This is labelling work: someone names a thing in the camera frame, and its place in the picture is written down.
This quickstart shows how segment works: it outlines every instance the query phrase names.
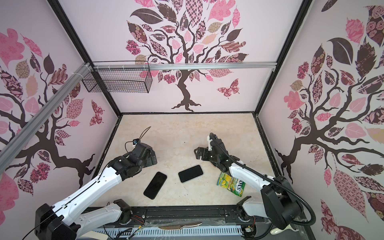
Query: black wire mesh basket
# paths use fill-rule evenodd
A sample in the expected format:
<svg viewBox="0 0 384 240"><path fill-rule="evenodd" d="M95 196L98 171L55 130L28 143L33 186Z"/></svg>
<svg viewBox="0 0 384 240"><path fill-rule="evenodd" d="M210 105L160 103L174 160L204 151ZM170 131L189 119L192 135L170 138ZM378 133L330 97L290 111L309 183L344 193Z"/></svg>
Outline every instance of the black wire mesh basket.
<svg viewBox="0 0 384 240"><path fill-rule="evenodd" d="M98 84L98 81L101 80L108 92L149 93L152 76L148 61L128 62L135 62L135 65L95 66L93 71L83 78L83 83L88 92L102 92Z"/></svg>

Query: knife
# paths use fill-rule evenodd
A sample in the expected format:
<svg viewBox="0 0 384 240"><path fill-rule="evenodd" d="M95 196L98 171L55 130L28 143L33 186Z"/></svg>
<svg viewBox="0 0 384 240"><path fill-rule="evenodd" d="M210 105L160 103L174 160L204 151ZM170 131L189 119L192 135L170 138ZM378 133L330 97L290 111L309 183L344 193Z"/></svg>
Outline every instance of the knife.
<svg viewBox="0 0 384 240"><path fill-rule="evenodd" d="M192 223L187 223L187 224L178 224L178 225L171 225L171 226L162 226L159 227L160 229L163 230L178 230L182 229L183 227L197 227L203 224L202 222L192 222Z"/></svg>

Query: butterfly decal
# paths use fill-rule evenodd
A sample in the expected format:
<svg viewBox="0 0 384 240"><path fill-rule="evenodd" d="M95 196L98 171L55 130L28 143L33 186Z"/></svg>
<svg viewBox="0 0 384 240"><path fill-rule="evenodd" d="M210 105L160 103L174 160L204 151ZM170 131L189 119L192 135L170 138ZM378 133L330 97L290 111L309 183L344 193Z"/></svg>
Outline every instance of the butterfly decal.
<svg viewBox="0 0 384 240"><path fill-rule="evenodd" d="M224 93L224 96L226 96L228 99L229 97L235 93L239 93L239 79L236 79L232 82L231 86L229 88L218 88L217 90L221 93Z"/></svg>
<svg viewBox="0 0 384 240"><path fill-rule="evenodd" d="M103 114L103 111L105 111L101 107L98 107L93 100L92 100L92 108L93 108L93 111L95 112L95 115L93 115L93 117L91 118L91 121L89 122L89 126L95 125L96 123L97 124L102 123L103 118L101 117L101 115Z"/></svg>

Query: smartphone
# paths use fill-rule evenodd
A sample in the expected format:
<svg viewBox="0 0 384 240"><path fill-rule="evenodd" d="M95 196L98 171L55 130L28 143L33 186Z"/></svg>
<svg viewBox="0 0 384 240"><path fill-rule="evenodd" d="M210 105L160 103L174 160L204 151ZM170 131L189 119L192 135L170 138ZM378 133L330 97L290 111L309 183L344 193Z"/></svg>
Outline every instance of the smartphone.
<svg viewBox="0 0 384 240"><path fill-rule="evenodd" d="M163 186L166 179L167 175L161 172L157 172L152 181L149 183L148 187L144 190L144 196L152 200L155 199L157 193L160 191L160 188Z"/></svg>
<svg viewBox="0 0 384 240"><path fill-rule="evenodd" d="M201 169L200 165L196 165L179 172L179 178L181 183L188 182L189 180L192 180L196 177L200 177L201 175L203 175L203 170Z"/></svg>

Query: wall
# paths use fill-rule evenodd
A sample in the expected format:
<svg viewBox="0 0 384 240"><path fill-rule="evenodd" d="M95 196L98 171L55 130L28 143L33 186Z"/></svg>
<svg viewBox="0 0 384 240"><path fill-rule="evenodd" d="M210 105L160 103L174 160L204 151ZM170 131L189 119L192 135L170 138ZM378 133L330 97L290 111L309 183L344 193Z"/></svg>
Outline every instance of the wall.
<svg viewBox="0 0 384 240"><path fill-rule="evenodd" d="M383 18L382 1L315 1L260 114L319 240L382 239Z"/></svg>
<svg viewBox="0 0 384 240"><path fill-rule="evenodd" d="M45 0L5 1L0 22L2 149L83 61ZM115 122L101 93L76 86L0 176L2 238L21 239L39 206L90 179Z"/></svg>
<svg viewBox="0 0 384 240"><path fill-rule="evenodd" d="M120 0L111 4L88 0L61 4L93 61L168 64L276 61L301 1ZM269 72L180 71L178 77L177 70L152 71L149 94L112 96L122 112L254 111ZM239 90L230 88L236 79ZM225 97L218 89L231 96Z"/></svg>

